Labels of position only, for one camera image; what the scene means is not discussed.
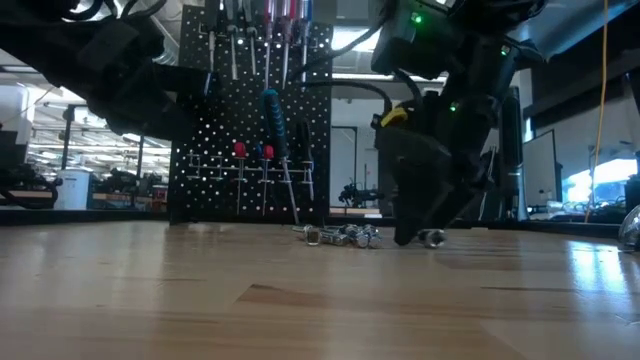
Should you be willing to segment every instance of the screwdriver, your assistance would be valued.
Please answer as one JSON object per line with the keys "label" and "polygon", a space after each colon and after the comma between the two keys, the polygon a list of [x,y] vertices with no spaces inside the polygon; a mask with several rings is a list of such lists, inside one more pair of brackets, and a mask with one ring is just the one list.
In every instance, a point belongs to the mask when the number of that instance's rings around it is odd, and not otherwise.
{"label": "screwdriver", "polygon": [[227,33],[231,39],[231,78],[238,80],[238,64],[236,63],[236,33],[238,27],[236,26],[236,0],[224,0],[224,7],[227,13]]}
{"label": "screwdriver", "polygon": [[296,1],[284,0],[282,7],[282,39],[284,41],[284,60],[282,64],[282,89],[287,85],[287,71],[289,70],[289,48],[291,46],[291,37],[293,20],[296,15]]}
{"label": "screwdriver", "polygon": [[218,30],[218,13],[220,12],[220,0],[205,0],[204,2],[204,13],[205,18],[207,19],[205,22],[205,29],[209,32],[209,66],[210,72],[213,72],[214,69],[214,61],[215,61],[215,51],[216,51],[216,31]]}
{"label": "screwdriver", "polygon": [[269,180],[269,162],[272,159],[273,147],[271,145],[265,145],[262,153],[262,180],[260,180],[260,182],[264,184],[262,192],[262,216],[264,216],[267,208],[267,184],[272,183],[272,181]]}
{"label": "screwdriver", "polygon": [[267,44],[267,57],[265,62],[264,72],[264,89],[269,89],[269,64],[271,62],[271,42],[273,41],[273,26],[276,21],[276,0],[265,0],[264,11],[265,28],[267,29],[267,36],[265,43]]}
{"label": "screwdriver", "polygon": [[244,16],[244,28],[247,32],[247,37],[249,37],[249,44],[251,46],[251,70],[253,71],[253,75],[256,75],[256,36],[258,35],[258,30],[255,26],[253,26],[253,8],[251,6],[251,2],[253,0],[240,0],[242,2],[242,7],[240,11]]}
{"label": "screwdriver", "polygon": [[[309,31],[313,21],[313,0],[301,0],[300,6],[300,35],[302,37],[302,66],[307,65],[309,51]],[[307,82],[307,73],[302,73],[302,82]]]}
{"label": "screwdriver", "polygon": [[313,155],[311,154],[311,130],[309,129],[309,122],[302,120],[297,123],[297,138],[300,140],[300,147],[302,147],[302,163],[305,165],[304,180],[302,184],[309,185],[309,199],[313,201]]}
{"label": "screwdriver", "polygon": [[240,162],[240,168],[238,170],[238,200],[236,201],[236,215],[240,215],[240,192],[242,191],[242,183],[246,181],[244,178],[244,160],[247,158],[247,148],[244,146],[244,143],[237,142],[233,145],[233,150],[235,152],[235,157]]}
{"label": "screwdriver", "polygon": [[282,163],[282,170],[284,172],[284,182],[289,187],[289,197],[291,198],[291,206],[293,210],[293,218],[298,225],[298,208],[296,207],[296,199],[293,195],[293,185],[291,184],[291,176],[289,174],[289,166],[287,165],[287,158],[289,157],[289,148],[287,147],[287,135],[286,127],[284,124],[284,115],[282,114],[282,108],[280,107],[280,100],[278,99],[278,93],[275,90],[265,90],[261,97],[261,107],[264,111],[264,117],[268,126],[268,133],[273,136],[275,141],[277,156]]}

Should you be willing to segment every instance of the green led light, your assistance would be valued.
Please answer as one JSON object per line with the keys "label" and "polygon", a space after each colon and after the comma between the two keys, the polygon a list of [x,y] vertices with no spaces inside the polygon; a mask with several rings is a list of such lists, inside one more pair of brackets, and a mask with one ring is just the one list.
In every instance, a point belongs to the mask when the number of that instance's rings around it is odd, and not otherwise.
{"label": "green led light", "polygon": [[422,17],[422,15],[418,13],[413,13],[411,14],[411,21],[413,21],[416,24],[422,24],[422,21],[424,21],[424,18]]}

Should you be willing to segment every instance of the yellow clip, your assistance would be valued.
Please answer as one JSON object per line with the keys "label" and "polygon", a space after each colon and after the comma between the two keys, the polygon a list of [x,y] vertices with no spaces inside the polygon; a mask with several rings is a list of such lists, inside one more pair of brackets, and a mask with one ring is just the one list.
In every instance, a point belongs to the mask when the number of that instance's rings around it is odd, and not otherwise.
{"label": "yellow clip", "polygon": [[385,116],[384,119],[382,119],[382,121],[380,122],[380,125],[382,127],[385,127],[387,125],[391,125],[396,122],[406,121],[408,118],[409,118],[409,115],[407,114],[407,111],[402,106],[398,106],[393,110],[391,110],[387,114],[387,116]]}

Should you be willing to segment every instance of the pegboard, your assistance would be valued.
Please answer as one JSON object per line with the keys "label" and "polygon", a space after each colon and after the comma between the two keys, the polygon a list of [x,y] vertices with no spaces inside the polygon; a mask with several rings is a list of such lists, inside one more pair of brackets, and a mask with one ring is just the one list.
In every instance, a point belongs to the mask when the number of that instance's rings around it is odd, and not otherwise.
{"label": "pegboard", "polygon": [[[180,41],[180,66],[208,70],[209,37],[203,31],[204,8],[185,6]],[[293,220],[287,185],[283,180],[279,159],[269,162],[266,206],[263,207],[264,161],[257,145],[269,143],[259,96],[264,91],[266,46],[264,25],[255,24],[258,38],[255,42],[256,75],[252,72],[250,42],[243,29],[236,37],[236,63],[238,79],[232,79],[230,37],[224,32],[216,36],[215,72],[217,90],[208,99],[191,94],[180,94],[178,104],[196,121],[190,143],[172,145],[169,211],[172,221],[187,219],[208,220],[236,217],[240,161],[235,158],[234,144],[243,142],[248,156],[244,166],[246,181],[241,183],[239,216],[241,218],[272,219],[274,222]],[[221,19],[218,29],[226,29]],[[308,61],[331,51],[333,29],[329,25],[312,24]],[[301,219],[317,218],[329,214],[329,148],[331,128],[331,89],[302,89],[296,83],[282,86],[284,46],[281,32],[274,31],[271,46],[269,87],[278,91],[286,118],[287,139],[291,156],[289,169]],[[301,67],[302,47],[292,45],[289,53],[289,74]],[[326,81],[332,76],[332,64],[327,62],[307,73],[307,81]],[[314,157],[314,201],[310,199],[305,180],[301,149],[296,139],[296,123],[306,119],[311,131],[311,152]]]}

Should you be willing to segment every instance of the wood grain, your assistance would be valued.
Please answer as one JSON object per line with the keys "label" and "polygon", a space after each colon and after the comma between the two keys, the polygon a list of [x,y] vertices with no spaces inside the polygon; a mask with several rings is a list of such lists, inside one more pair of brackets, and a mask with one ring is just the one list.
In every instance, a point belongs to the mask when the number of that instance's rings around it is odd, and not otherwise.
{"label": "wood grain", "polygon": [[6,359],[636,359],[640,263],[613,241],[451,231],[438,251],[286,227],[0,229]]}

